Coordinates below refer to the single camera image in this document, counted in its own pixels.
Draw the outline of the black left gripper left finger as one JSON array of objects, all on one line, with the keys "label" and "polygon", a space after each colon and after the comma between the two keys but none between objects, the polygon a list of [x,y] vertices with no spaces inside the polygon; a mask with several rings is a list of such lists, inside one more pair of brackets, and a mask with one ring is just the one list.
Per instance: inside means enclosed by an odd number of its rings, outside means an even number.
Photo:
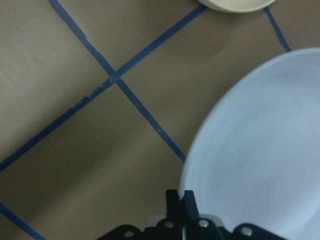
[{"label": "black left gripper left finger", "polygon": [[165,192],[166,217],[165,222],[171,225],[182,224],[181,201],[176,189],[169,189]]}]

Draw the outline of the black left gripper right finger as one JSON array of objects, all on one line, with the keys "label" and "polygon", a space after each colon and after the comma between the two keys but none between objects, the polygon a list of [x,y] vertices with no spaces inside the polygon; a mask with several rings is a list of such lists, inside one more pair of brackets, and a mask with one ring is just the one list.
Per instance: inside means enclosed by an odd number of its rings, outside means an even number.
[{"label": "black left gripper right finger", "polygon": [[192,190],[185,190],[184,195],[180,201],[181,219],[184,225],[198,222],[200,214],[198,211],[194,192]]}]

